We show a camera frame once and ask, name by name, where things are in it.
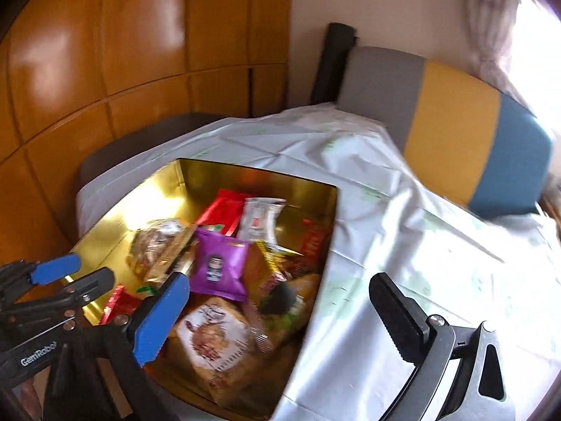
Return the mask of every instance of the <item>window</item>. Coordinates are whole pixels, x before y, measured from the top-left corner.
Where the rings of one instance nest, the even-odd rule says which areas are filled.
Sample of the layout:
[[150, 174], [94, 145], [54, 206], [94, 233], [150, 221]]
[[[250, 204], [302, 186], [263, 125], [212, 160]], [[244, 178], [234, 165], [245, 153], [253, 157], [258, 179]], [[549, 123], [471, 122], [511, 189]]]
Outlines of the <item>window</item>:
[[543, 122], [561, 132], [561, 21], [532, 0], [521, 0], [508, 77]]

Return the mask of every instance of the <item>snack package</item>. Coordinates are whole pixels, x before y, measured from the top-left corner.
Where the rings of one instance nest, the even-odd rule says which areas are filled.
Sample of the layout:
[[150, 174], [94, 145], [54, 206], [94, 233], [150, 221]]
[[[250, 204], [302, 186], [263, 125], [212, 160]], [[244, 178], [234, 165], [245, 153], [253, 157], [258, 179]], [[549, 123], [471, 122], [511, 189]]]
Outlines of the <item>snack package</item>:
[[289, 282], [296, 299], [291, 309], [283, 315], [261, 314], [251, 301], [242, 305], [242, 312], [251, 324], [251, 333], [259, 351], [270, 353], [307, 325], [320, 280], [319, 275], [310, 274]]
[[190, 312], [176, 333], [201, 386], [218, 405], [232, 401], [259, 364], [248, 322], [224, 299], [211, 298]]
[[310, 321], [321, 281], [322, 278], [318, 274], [309, 274], [288, 283], [290, 288], [304, 301], [304, 310], [293, 323], [290, 334], [298, 332]]
[[177, 218], [153, 220], [147, 228], [139, 229], [128, 252], [129, 267], [136, 274], [144, 275], [183, 229], [183, 224]]
[[190, 278], [191, 291], [232, 301], [247, 301], [248, 292], [240, 278], [249, 244], [200, 228], [196, 237], [196, 272]]
[[178, 264], [183, 268], [193, 263], [196, 248], [192, 245], [192, 239], [196, 229], [196, 225], [187, 226], [172, 239], [144, 276], [145, 284], [157, 289], [164, 284], [174, 270], [178, 269]]
[[113, 318], [122, 313], [128, 316], [140, 307], [142, 301], [139, 298], [130, 295], [124, 290], [124, 286], [117, 285], [107, 301], [107, 305], [103, 309], [103, 316], [100, 320], [100, 325], [107, 325]]
[[273, 255], [277, 269], [284, 274], [287, 280], [292, 280], [292, 274], [288, 271], [294, 264], [299, 262], [299, 259], [304, 255], [298, 253], [297, 251], [290, 250], [289, 248], [284, 248], [279, 245], [272, 245], [270, 243], [265, 243], [265, 248], [268, 252]]
[[273, 253], [263, 241], [251, 244], [243, 267], [242, 282], [249, 300], [263, 315], [283, 315], [292, 309], [296, 294], [278, 269]]
[[292, 264], [285, 267], [285, 272], [290, 274], [293, 278], [318, 272], [320, 252], [325, 236], [327, 235], [327, 231], [324, 227], [311, 220], [305, 219], [304, 225], [306, 231], [300, 249], [302, 257], [297, 258]]
[[275, 225], [286, 201], [278, 198], [247, 198], [239, 224], [238, 239], [277, 244]]
[[197, 225], [223, 225], [220, 233], [232, 236], [239, 225], [244, 201], [250, 197], [229, 189], [220, 189], [212, 204], [198, 218]]

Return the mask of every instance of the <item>yellow cushion stripe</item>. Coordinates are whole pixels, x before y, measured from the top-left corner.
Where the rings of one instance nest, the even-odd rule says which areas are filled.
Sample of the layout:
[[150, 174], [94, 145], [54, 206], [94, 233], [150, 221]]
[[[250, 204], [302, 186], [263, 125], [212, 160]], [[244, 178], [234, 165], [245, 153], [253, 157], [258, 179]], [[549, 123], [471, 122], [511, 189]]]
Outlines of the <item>yellow cushion stripe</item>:
[[499, 107], [496, 89], [426, 62], [405, 159], [428, 189], [467, 206], [493, 145]]

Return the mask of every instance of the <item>red snack package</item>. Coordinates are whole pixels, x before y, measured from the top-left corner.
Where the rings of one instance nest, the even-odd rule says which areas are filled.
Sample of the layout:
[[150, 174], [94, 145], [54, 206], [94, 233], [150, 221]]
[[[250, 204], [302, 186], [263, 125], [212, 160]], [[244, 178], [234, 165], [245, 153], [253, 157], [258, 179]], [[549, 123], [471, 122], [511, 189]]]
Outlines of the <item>red snack package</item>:
[[299, 251], [302, 257], [297, 258], [292, 265], [285, 269], [293, 278], [300, 278], [304, 277], [304, 275], [318, 272], [320, 251], [325, 236], [327, 235], [326, 229], [321, 225], [308, 219], [302, 221], [306, 227], [302, 246]]
[[198, 218], [197, 225], [224, 225], [220, 234], [232, 236], [242, 217], [246, 198], [252, 196], [229, 189], [218, 190], [218, 195], [212, 204]]
[[124, 290], [124, 286], [118, 285], [111, 294], [111, 297], [107, 301], [107, 305], [103, 309], [103, 316], [100, 325], [106, 325], [113, 321], [117, 315], [122, 313], [128, 316], [132, 315], [133, 312], [140, 306], [142, 302], [141, 299], [130, 295]]

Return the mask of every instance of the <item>purple snack bag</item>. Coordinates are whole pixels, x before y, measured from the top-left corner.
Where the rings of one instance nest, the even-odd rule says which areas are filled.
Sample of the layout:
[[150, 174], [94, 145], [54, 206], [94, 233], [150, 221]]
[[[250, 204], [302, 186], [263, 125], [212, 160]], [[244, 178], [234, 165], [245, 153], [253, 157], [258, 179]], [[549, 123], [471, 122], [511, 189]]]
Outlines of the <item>purple snack bag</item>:
[[196, 236], [197, 271], [190, 278], [191, 291], [246, 302], [248, 292], [240, 278], [249, 244], [201, 228]]

